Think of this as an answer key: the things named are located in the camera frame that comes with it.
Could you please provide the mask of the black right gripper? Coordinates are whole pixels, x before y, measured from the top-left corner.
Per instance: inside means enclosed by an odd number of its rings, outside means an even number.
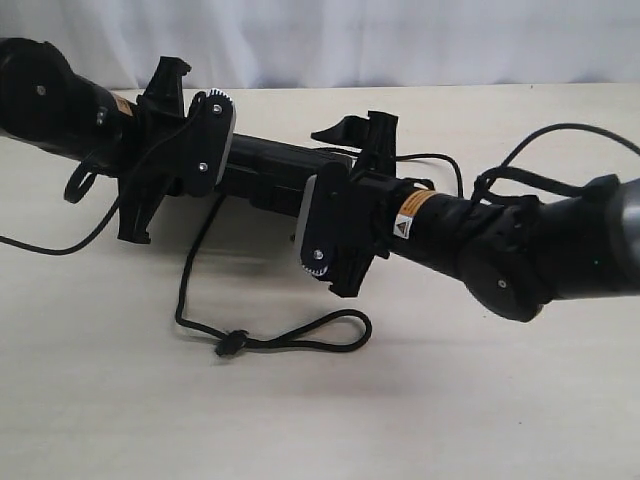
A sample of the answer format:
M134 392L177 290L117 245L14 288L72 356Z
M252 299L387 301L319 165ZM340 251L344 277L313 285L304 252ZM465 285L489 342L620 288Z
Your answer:
M397 125L397 116L370 110L366 117L347 115L311 133L312 140L358 150L349 174L346 206L344 239L351 247L337 249L327 273L329 290L340 298L358 296L374 256L390 256L384 210L398 184Z

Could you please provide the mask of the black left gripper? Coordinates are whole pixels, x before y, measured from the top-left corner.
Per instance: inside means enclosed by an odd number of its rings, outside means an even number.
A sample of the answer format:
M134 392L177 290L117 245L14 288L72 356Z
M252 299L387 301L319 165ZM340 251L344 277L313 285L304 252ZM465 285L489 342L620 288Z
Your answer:
M164 197L185 193L186 147L180 132L188 123L183 78L190 71L183 59L161 56L143 93L134 99L117 97L123 142L118 176L119 240L149 244L147 228Z

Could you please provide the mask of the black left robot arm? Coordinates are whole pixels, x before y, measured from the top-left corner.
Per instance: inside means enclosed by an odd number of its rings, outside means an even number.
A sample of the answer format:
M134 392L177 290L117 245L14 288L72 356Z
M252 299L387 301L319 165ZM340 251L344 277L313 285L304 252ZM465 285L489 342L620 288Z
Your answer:
M114 178L120 204L118 237L147 244L152 215L174 180L153 166L148 151L185 121L182 78L190 66L163 57L135 100L73 71L51 43L1 41L1 134L77 161L64 189L80 202L99 175Z

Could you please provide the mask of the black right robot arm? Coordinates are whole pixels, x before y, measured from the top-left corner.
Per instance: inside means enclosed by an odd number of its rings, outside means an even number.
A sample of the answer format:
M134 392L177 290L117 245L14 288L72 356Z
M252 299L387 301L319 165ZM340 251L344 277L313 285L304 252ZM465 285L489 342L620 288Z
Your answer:
M398 255L462 282L519 322L556 300L639 292L639 183L609 174L581 186L517 168L480 174L470 195L396 174L394 116L347 116L314 139L354 148L306 184L298 220L303 268L354 297L375 258Z

